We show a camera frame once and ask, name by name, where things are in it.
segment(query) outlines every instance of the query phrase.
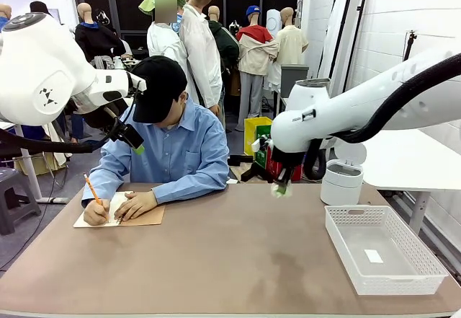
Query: white label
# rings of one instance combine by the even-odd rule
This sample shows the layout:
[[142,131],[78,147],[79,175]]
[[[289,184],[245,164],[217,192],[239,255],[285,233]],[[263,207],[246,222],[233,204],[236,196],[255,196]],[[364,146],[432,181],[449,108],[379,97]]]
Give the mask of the white label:
[[365,249],[365,254],[370,262],[378,262],[380,264],[384,263],[376,249]]

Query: pencil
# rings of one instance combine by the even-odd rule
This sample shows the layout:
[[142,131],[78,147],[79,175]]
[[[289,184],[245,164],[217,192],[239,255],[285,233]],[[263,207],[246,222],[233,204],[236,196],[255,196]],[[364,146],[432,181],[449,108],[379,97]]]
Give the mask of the pencil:
[[100,205],[102,206],[102,201],[98,198],[98,196],[96,195],[96,192],[94,192],[93,185],[92,185],[91,182],[89,181],[88,176],[86,176],[86,174],[84,174],[84,177],[85,177],[86,183],[88,184],[89,189],[91,190],[91,193],[93,193],[94,199],[96,200],[96,202],[97,202],[98,204],[100,204]]

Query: blue cap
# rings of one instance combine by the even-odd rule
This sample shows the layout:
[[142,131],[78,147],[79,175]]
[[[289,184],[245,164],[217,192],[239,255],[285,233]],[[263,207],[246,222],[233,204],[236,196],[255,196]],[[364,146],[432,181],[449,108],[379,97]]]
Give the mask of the blue cap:
[[259,6],[249,6],[248,9],[246,10],[246,16],[249,16],[250,14],[253,13],[261,13],[261,10],[259,10]]

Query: beige jacket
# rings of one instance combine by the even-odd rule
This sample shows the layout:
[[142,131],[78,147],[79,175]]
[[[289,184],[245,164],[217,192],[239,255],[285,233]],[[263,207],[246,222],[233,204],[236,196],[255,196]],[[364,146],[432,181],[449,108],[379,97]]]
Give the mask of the beige jacket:
[[269,61],[276,58],[279,52],[279,42],[273,40],[262,44],[248,35],[242,35],[238,44],[238,70],[253,75],[267,75]]

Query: mannequin hand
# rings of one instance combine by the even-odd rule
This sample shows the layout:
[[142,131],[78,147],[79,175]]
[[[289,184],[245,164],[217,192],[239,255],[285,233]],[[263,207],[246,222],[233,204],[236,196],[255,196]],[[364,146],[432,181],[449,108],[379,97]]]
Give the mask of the mannequin hand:
[[134,219],[157,206],[157,199],[152,190],[148,192],[125,193],[125,197],[128,200],[115,211],[115,219],[119,219],[123,215],[125,215],[123,221],[127,221],[130,218]]
[[221,112],[220,108],[219,108],[219,105],[215,104],[213,105],[212,107],[209,107],[208,109],[210,109],[210,111],[216,115],[216,117],[219,117],[219,114]]
[[90,226],[100,226],[108,220],[110,200],[101,199],[101,202],[102,206],[95,200],[92,200],[85,207],[84,221]]

